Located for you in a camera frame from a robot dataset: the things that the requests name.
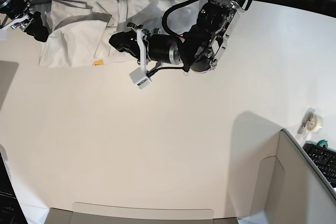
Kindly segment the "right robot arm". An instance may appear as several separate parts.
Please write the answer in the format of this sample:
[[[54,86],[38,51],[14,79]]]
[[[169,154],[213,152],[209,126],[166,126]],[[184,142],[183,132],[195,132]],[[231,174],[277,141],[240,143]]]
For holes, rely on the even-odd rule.
[[[29,0],[1,0],[1,14],[5,15],[1,22],[1,40],[7,38],[10,28],[19,28],[36,41],[47,41],[48,28],[43,25],[40,12],[31,12]]]

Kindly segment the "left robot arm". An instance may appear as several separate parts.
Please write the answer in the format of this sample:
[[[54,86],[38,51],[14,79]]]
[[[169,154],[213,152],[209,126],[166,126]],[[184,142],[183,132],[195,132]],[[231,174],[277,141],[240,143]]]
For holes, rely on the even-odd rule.
[[[196,24],[189,31],[178,34],[168,26],[169,15],[201,0],[187,0],[165,11],[162,17],[164,34],[158,29],[148,30],[143,25],[128,23],[128,32],[112,35],[109,44],[118,52],[126,52],[147,65],[156,62],[151,70],[144,70],[151,77],[160,70],[176,69],[189,72],[207,72],[216,68],[219,51],[226,49],[230,30],[241,12],[247,11],[253,0],[207,0],[198,12]]]

